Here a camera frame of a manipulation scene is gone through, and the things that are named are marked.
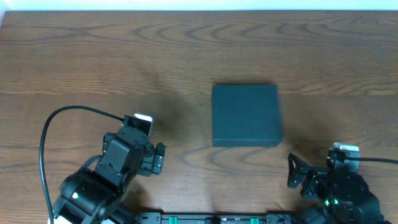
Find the dark green box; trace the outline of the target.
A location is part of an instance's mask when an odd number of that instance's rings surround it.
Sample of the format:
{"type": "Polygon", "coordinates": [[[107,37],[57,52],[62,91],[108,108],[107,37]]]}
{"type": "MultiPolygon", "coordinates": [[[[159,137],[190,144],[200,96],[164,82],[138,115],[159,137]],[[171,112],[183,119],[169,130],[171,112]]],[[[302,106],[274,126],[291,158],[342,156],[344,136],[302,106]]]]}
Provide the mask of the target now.
{"type": "Polygon", "coordinates": [[[214,147],[275,147],[282,142],[277,85],[215,85],[211,115],[214,147]]]}

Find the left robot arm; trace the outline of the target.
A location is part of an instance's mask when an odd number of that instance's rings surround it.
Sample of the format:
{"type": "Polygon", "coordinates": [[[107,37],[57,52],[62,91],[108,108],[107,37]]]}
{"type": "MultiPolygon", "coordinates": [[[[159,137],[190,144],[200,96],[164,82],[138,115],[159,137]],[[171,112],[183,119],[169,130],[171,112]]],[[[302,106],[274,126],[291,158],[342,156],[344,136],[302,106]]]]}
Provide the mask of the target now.
{"type": "Polygon", "coordinates": [[[136,214],[122,205],[130,181],[137,175],[159,174],[166,146],[152,144],[132,126],[103,138],[103,153],[89,158],[60,186],[52,223],[134,223],[136,214]]]}

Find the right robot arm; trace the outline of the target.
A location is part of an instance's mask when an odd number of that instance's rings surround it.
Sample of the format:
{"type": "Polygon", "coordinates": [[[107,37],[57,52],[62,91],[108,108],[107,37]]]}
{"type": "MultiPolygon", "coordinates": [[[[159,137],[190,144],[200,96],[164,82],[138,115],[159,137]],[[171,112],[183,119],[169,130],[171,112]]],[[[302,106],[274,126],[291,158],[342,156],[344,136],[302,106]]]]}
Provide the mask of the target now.
{"type": "Polygon", "coordinates": [[[358,174],[358,166],[352,164],[361,160],[334,149],[326,167],[315,167],[290,153],[288,187],[301,184],[302,198],[322,202],[297,215],[293,223],[389,223],[381,213],[379,199],[358,174]]]}

